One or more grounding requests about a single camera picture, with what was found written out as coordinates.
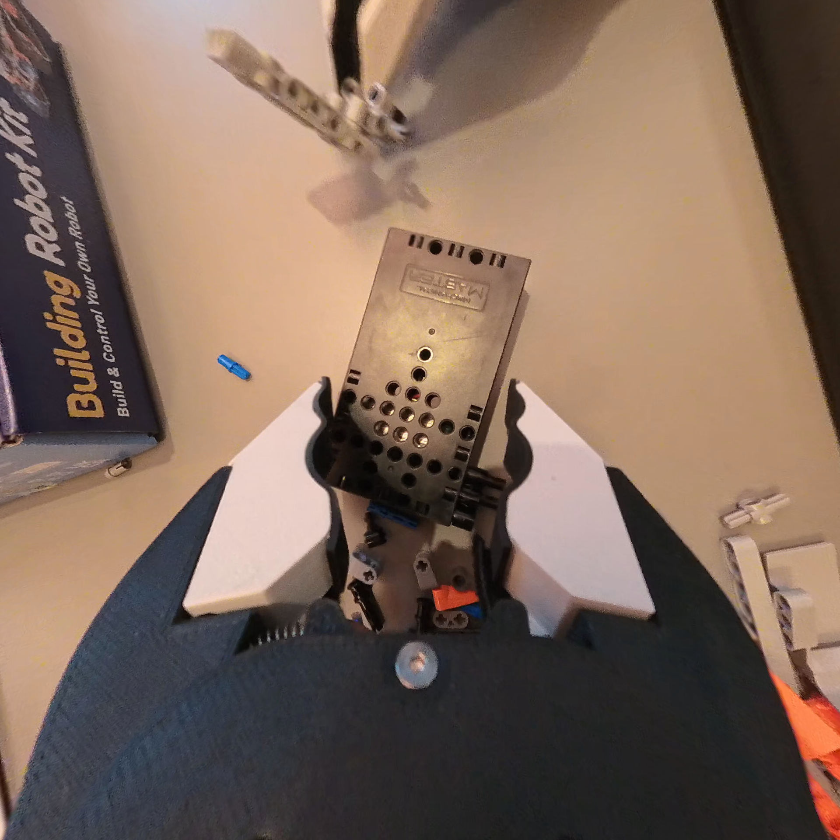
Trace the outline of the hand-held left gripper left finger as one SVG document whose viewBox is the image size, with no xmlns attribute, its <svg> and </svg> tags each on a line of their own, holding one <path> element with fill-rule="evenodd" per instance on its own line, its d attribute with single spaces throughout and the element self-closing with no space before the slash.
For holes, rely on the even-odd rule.
<svg viewBox="0 0 840 840">
<path fill-rule="evenodd" d="M 257 610 L 298 617 L 340 598 L 349 551 L 338 499 L 323 472 L 333 418 L 328 377 L 316 381 L 230 462 L 188 585 L 192 617 Z"/>
</svg>

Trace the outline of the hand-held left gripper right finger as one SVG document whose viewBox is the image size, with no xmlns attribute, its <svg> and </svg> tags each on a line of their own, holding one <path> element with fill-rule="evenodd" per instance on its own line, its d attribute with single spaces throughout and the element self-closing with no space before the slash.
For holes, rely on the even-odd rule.
<svg viewBox="0 0 840 840">
<path fill-rule="evenodd" d="M 496 580 L 535 637 L 582 612 L 645 621 L 655 604 L 602 457 L 537 393 L 512 380 L 496 519 Z"/>
</svg>

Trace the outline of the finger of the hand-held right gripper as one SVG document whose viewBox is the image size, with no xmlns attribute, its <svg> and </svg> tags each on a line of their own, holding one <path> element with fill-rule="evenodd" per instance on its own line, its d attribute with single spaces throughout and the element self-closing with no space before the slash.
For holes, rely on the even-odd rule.
<svg viewBox="0 0 840 840">
<path fill-rule="evenodd" d="M 327 2 L 337 82 L 383 85 L 422 146 L 551 93 L 615 1 Z"/>
</svg>

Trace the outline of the grey beam and connector assembly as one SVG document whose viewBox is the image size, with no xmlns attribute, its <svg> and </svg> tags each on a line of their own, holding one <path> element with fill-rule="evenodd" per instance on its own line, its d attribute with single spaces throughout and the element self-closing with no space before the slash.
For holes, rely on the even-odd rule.
<svg viewBox="0 0 840 840">
<path fill-rule="evenodd" d="M 405 114 L 381 84 L 366 91 L 350 78 L 337 91 L 319 94 L 231 29 L 208 29 L 206 54 L 247 89 L 347 155 L 373 159 L 410 139 Z"/>
</svg>

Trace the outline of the pile of building pieces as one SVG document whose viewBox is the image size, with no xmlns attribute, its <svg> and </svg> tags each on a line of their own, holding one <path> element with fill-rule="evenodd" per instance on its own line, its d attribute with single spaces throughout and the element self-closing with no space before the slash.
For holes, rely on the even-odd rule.
<svg viewBox="0 0 840 840">
<path fill-rule="evenodd" d="M 760 646 L 809 774 L 815 809 L 839 838 L 838 565 L 827 542 L 768 552 L 766 582 L 746 537 L 722 542 L 739 609 Z"/>
</svg>

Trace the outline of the grey cross axle connector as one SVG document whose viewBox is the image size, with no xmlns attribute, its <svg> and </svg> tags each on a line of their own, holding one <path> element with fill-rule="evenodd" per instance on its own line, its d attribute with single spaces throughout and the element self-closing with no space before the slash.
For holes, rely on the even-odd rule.
<svg viewBox="0 0 840 840">
<path fill-rule="evenodd" d="M 720 522 L 729 530 L 741 529 L 753 524 L 758 526 L 771 524 L 774 517 L 788 508 L 791 502 L 791 497 L 784 493 L 740 499 L 734 509 L 720 517 Z"/>
</svg>

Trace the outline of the blue robot kit box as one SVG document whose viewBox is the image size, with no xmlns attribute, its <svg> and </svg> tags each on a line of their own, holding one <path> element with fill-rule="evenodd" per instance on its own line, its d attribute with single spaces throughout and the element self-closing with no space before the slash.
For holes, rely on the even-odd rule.
<svg viewBox="0 0 840 840">
<path fill-rule="evenodd" d="M 155 447 L 161 421 L 64 51 L 1 7 L 1 501 Z"/>
</svg>

